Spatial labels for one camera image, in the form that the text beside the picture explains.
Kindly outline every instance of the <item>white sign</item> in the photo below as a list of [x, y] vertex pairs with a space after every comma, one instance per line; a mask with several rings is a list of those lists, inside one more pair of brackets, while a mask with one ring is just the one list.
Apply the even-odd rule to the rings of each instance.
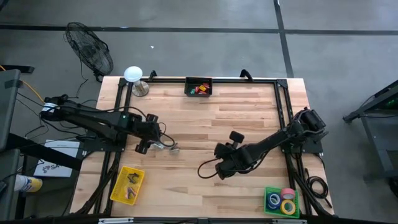
[[[80, 143], [76, 141], [51, 141], [47, 140], [45, 147], [50, 147], [53, 150], [62, 152], [66, 155], [76, 157]], [[34, 176], [41, 177], [70, 177], [72, 169], [67, 168], [52, 162], [44, 161], [44, 164], [38, 161]]]

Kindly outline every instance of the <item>green plastic basket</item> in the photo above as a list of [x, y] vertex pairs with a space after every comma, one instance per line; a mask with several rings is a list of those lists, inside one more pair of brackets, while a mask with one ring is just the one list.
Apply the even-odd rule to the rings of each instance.
[[280, 209], [277, 210], [270, 210], [267, 207], [267, 195], [271, 194], [271, 193], [279, 193], [282, 189], [278, 188], [278, 187], [265, 187], [264, 189], [264, 213], [270, 214], [270, 215], [278, 215], [278, 216], [282, 216], [282, 217], [287, 217], [287, 218], [299, 218], [300, 217], [300, 207], [299, 207], [299, 194], [298, 192], [295, 190], [295, 197], [293, 200], [293, 203], [296, 206], [296, 211], [294, 212], [293, 215], [285, 215], [283, 214]]

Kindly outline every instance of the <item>wooden tabletop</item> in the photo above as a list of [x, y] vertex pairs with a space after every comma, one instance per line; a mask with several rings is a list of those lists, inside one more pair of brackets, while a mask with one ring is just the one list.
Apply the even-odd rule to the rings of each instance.
[[[119, 78], [104, 78], [98, 109], [114, 107]], [[288, 79], [288, 84], [295, 114], [309, 106], [307, 93], [301, 78]], [[146, 155], [138, 154], [134, 148], [139, 139], [129, 136], [119, 169], [129, 166], [146, 173], [136, 204], [129, 206], [114, 202], [112, 216], [270, 217], [263, 212], [264, 187], [289, 187], [286, 163], [280, 149], [268, 153], [258, 169], [225, 180], [218, 176], [201, 179], [197, 176], [197, 168], [201, 163], [214, 159], [213, 152], [218, 142], [230, 142], [231, 131], [244, 134], [244, 143], [247, 144], [258, 142], [280, 129], [273, 85], [215, 83], [213, 95], [209, 98], [188, 98], [183, 93], [183, 83], [150, 83], [149, 86], [149, 94], [142, 98], [132, 96], [130, 105], [159, 116], [158, 122], [167, 125], [166, 133], [178, 142], [180, 152], [172, 154], [167, 149], [150, 148]], [[284, 95], [282, 90], [280, 92], [285, 110]], [[71, 212], [81, 208], [97, 187], [103, 157], [103, 152], [94, 152], [83, 161]], [[303, 163], [310, 175], [326, 180], [319, 158], [304, 154]], [[203, 166], [201, 175], [214, 174], [215, 164]], [[108, 197], [108, 188], [104, 192], [101, 211]], [[301, 196], [300, 202], [304, 211]], [[333, 213], [324, 200], [320, 203]]]

